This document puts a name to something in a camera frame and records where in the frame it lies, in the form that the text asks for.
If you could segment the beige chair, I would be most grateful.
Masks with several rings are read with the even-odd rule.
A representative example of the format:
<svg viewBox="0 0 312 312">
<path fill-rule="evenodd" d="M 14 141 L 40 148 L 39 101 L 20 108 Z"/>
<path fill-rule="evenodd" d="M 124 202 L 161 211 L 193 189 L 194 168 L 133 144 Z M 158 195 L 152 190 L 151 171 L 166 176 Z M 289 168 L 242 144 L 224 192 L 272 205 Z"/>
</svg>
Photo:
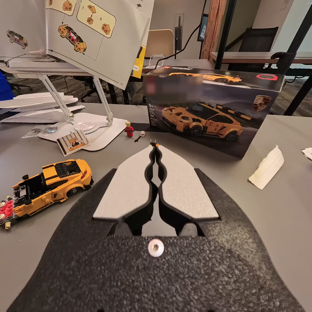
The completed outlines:
<svg viewBox="0 0 312 312">
<path fill-rule="evenodd" d="M 149 30 L 145 59 L 151 55 L 164 55 L 168 57 L 174 54 L 174 33 L 171 29 Z"/>
</svg>

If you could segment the lego set box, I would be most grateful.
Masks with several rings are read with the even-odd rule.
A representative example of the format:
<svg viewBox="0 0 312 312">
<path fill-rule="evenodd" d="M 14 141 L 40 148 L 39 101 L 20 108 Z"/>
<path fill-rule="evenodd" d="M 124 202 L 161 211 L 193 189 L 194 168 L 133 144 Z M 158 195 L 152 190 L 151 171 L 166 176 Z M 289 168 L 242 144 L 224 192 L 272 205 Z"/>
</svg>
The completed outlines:
<svg viewBox="0 0 312 312">
<path fill-rule="evenodd" d="M 243 158 L 284 75 L 162 66 L 143 77 L 150 125 Z"/>
</svg>

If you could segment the brown desk with black frame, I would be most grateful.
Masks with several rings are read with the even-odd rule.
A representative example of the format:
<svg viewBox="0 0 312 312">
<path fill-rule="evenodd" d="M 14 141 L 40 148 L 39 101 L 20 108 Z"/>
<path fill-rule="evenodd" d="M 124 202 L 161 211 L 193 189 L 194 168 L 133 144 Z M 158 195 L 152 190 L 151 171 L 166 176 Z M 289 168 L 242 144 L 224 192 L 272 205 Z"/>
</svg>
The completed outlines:
<svg viewBox="0 0 312 312">
<path fill-rule="evenodd" d="M 276 64 L 278 58 L 272 59 L 273 52 L 225 52 L 222 60 L 223 64 L 233 63 L 255 63 L 255 64 Z M 312 64 L 312 52 L 298 52 L 293 64 Z"/>
</svg>

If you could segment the lego sticker sheet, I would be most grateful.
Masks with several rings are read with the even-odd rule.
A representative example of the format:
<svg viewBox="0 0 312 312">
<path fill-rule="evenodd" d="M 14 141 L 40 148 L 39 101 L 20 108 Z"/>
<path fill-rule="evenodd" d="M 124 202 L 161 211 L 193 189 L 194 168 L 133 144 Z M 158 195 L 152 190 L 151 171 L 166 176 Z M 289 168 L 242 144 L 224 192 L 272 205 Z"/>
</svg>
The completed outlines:
<svg viewBox="0 0 312 312">
<path fill-rule="evenodd" d="M 89 146 L 90 144 L 88 138 L 81 130 L 71 132 L 66 136 L 58 138 L 56 142 L 65 157 Z"/>
</svg>

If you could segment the black metal post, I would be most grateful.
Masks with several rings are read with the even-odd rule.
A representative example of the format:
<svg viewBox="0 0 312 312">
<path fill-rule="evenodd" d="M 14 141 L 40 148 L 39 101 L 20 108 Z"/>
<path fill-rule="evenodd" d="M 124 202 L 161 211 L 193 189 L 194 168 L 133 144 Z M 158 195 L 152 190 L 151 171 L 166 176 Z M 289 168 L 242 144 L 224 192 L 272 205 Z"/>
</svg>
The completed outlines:
<svg viewBox="0 0 312 312">
<path fill-rule="evenodd" d="M 221 34 L 219 49 L 217 52 L 217 57 L 215 61 L 215 70 L 220 70 L 222 65 L 222 60 L 224 57 L 225 47 L 229 35 L 229 30 L 231 28 L 232 18 L 234 15 L 235 7 L 236 7 L 236 0 L 230 0 L 228 4 L 228 9 L 225 16 L 224 26 Z"/>
</svg>

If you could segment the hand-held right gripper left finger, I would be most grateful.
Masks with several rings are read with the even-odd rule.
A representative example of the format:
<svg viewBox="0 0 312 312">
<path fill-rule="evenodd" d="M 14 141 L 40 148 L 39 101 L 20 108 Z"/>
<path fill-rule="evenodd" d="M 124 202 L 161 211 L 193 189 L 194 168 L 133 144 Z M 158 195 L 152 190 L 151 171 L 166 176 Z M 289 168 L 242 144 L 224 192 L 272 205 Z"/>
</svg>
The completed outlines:
<svg viewBox="0 0 312 312">
<path fill-rule="evenodd" d="M 149 221 L 155 201 L 152 184 L 154 162 L 154 146 L 148 146 L 125 160 L 114 173 L 93 218 Z"/>
</svg>

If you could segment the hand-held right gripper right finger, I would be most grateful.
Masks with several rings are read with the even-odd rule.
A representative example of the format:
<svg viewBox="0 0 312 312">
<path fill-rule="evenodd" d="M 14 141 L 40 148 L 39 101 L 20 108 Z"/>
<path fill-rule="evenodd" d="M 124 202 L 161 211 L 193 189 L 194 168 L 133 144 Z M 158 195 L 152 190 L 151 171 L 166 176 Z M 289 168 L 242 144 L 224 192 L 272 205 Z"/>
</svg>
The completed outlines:
<svg viewBox="0 0 312 312">
<path fill-rule="evenodd" d="M 164 146 L 159 145 L 156 152 L 162 202 L 190 220 L 218 219 L 219 214 L 195 168 Z"/>
</svg>

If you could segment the clear bag of dark parts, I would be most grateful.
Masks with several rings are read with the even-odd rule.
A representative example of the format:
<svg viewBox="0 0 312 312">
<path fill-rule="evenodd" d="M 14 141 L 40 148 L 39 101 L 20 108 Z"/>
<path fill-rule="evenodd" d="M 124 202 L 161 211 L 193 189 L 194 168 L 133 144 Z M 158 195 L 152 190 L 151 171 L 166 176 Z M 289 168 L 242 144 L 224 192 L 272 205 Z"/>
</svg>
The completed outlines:
<svg viewBox="0 0 312 312">
<path fill-rule="evenodd" d="M 56 125 L 45 125 L 40 132 L 41 135 L 50 135 L 50 134 L 55 134 L 59 131 L 59 127 Z"/>
<path fill-rule="evenodd" d="M 28 131 L 25 135 L 21 138 L 32 138 L 37 137 L 44 132 L 45 125 L 35 125 L 30 131 Z"/>
</svg>

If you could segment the yellow box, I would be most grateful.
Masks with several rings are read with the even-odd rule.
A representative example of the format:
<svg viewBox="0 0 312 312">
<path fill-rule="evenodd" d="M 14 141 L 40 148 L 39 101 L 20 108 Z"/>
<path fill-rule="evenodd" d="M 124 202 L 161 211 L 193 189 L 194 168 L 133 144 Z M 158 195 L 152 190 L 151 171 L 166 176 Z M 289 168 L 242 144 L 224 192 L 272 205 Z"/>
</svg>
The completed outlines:
<svg viewBox="0 0 312 312">
<path fill-rule="evenodd" d="M 138 51 L 133 69 L 132 69 L 131 74 L 130 74 L 132 77 L 141 78 L 145 52 L 146 52 L 146 47 L 141 45 L 140 49 Z"/>
</svg>

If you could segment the black chair base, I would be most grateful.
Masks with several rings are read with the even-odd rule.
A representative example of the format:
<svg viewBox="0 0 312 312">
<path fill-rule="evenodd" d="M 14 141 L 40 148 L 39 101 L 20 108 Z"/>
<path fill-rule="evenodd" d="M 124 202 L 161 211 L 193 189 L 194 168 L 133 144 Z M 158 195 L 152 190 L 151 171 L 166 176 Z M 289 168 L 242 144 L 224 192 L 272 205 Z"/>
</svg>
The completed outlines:
<svg viewBox="0 0 312 312">
<path fill-rule="evenodd" d="M 89 87 L 90 90 L 81 96 L 81 102 L 84 102 L 86 97 L 90 97 L 92 94 L 96 94 L 99 100 L 99 103 L 102 103 L 96 85 L 94 83 L 92 76 L 72 76 L 73 79 L 83 82 L 85 87 Z"/>
</svg>

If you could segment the black mesh chair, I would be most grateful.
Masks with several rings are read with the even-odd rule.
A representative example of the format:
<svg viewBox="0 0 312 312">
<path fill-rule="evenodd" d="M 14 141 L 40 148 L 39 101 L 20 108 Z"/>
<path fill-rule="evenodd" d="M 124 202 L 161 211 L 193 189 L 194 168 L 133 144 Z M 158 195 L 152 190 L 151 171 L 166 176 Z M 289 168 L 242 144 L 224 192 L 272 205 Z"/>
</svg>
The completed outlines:
<svg viewBox="0 0 312 312">
<path fill-rule="evenodd" d="M 279 27 L 247 28 L 239 52 L 269 52 Z"/>
</svg>

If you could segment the empty blue plastic bin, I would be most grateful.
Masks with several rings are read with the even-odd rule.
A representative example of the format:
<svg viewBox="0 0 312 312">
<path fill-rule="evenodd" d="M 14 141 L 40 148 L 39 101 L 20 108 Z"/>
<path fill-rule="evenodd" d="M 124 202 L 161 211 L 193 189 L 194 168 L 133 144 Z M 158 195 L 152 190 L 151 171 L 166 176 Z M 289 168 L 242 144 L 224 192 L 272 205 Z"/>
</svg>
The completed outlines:
<svg viewBox="0 0 312 312">
<path fill-rule="evenodd" d="M 0 71 L 0 101 L 14 99 L 14 93 L 6 77 Z"/>
</svg>

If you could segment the wall mounted tablet screen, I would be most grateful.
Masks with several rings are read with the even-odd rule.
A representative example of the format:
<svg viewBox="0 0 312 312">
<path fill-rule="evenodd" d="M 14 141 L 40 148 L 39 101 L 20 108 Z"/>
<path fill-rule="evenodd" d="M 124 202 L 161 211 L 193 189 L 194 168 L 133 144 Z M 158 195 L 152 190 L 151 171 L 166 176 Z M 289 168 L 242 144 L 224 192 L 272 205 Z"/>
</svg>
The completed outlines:
<svg viewBox="0 0 312 312">
<path fill-rule="evenodd" d="M 206 27 L 207 27 L 207 23 L 208 23 L 208 17 L 209 17 L 209 14 L 206 14 L 206 13 L 204 13 L 201 17 L 201 23 L 200 23 L 200 28 L 198 31 L 197 41 L 200 41 L 200 42 L 204 41 L 205 33 L 206 33 Z"/>
</svg>

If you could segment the white paper bag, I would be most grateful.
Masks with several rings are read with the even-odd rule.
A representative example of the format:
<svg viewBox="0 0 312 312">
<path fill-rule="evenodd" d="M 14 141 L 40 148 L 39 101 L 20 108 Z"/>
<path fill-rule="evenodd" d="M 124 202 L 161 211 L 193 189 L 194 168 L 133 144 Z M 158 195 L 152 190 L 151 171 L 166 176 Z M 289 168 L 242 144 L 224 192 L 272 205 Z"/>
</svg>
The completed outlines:
<svg viewBox="0 0 312 312">
<path fill-rule="evenodd" d="M 31 112 L 21 112 L 1 120 L 2 123 L 57 123 L 66 122 L 68 118 L 59 109 L 48 109 Z"/>
<path fill-rule="evenodd" d="M 18 95 L 10 100 L 0 101 L 1 109 L 15 109 L 20 107 L 38 106 L 42 104 L 52 104 L 58 106 L 58 103 L 49 92 L 32 93 Z"/>
</svg>

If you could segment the orange lego car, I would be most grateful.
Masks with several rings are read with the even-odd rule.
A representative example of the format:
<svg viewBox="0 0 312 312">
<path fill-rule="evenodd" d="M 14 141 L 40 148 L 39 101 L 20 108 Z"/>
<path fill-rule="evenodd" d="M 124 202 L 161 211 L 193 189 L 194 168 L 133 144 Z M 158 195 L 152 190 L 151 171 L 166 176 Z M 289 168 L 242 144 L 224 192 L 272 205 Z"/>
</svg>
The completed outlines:
<svg viewBox="0 0 312 312">
<path fill-rule="evenodd" d="M 92 171 L 83 159 L 68 159 L 42 167 L 42 172 L 13 186 L 13 195 L 1 201 L 0 226 L 6 230 L 76 192 L 92 187 Z"/>
</svg>

